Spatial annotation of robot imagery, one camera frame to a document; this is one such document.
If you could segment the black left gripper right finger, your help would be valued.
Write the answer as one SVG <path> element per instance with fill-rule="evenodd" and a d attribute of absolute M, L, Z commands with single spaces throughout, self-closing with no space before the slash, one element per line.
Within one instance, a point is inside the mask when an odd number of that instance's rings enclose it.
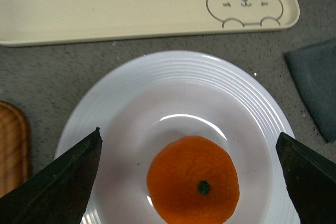
<path fill-rule="evenodd" d="M 284 132 L 276 152 L 301 223 L 335 223 L 335 163 Z"/>

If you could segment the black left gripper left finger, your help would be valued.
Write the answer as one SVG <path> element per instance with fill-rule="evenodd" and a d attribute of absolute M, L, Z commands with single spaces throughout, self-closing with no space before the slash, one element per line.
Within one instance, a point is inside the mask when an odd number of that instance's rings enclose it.
<path fill-rule="evenodd" d="M 1 197 L 1 223 L 80 223 L 96 178 L 100 129 Z"/>

